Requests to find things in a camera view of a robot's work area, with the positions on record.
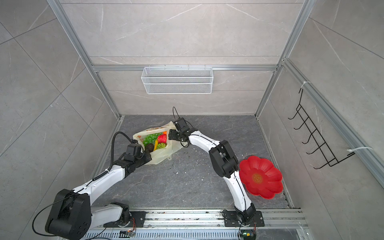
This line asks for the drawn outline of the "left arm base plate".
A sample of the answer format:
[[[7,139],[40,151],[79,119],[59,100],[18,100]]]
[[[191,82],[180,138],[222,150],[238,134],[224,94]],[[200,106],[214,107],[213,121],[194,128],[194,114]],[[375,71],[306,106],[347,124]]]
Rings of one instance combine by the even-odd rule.
[[[130,216],[121,217],[118,221],[106,223],[104,228],[143,228],[147,212],[134,211]]]

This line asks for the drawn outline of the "translucent yellowish plastic bag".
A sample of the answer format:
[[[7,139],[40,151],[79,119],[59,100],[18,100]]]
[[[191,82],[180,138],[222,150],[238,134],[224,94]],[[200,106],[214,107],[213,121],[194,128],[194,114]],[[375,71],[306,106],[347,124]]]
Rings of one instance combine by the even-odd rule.
[[[171,159],[172,154],[175,154],[182,148],[180,142],[169,138],[170,130],[176,130],[173,122],[133,135],[134,140],[137,140],[145,150],[150,151],[152,160],[146,163],[146,165],[157,165],[166,159]]]

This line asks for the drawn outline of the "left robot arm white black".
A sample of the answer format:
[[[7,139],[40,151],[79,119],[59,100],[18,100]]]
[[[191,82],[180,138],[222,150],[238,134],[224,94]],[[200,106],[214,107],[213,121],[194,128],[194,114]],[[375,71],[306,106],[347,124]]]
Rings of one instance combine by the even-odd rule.
[[[109,188],[150,162],[151,153],[140,144],[129,144],[127,150],[103,173],[72,190],[57,193],[45,231],[68,240],[81,239],[90,229],[108,224],[124,227],[132,222],[129,206],[117,202],[104,207],[93,203]]]

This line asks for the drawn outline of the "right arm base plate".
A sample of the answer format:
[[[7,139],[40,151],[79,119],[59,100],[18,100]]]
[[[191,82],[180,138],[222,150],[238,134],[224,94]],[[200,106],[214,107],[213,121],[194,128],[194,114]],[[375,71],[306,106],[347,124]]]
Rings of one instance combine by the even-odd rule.
[[[256,211],[250,219],[242,220],[236,211],[222,211],[225,227],[264,227],[264,217],[261,211]]]

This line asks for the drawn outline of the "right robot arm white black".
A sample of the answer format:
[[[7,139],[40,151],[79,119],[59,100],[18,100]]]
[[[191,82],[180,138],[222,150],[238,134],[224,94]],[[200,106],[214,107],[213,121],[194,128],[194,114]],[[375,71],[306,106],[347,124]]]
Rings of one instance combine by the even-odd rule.
[[[169,139],[178,141],[185,147],[190,145],[199,147],[210,156],[216,174],[226,182],[234,200],[236,216],[243,226],[250,225],[256,214],[256,208],[240,180],[239,161],[226,140],[216,141],[202,134],[196,128],[188,125],[184,118],[173,121],[174,130],[170,130]]]

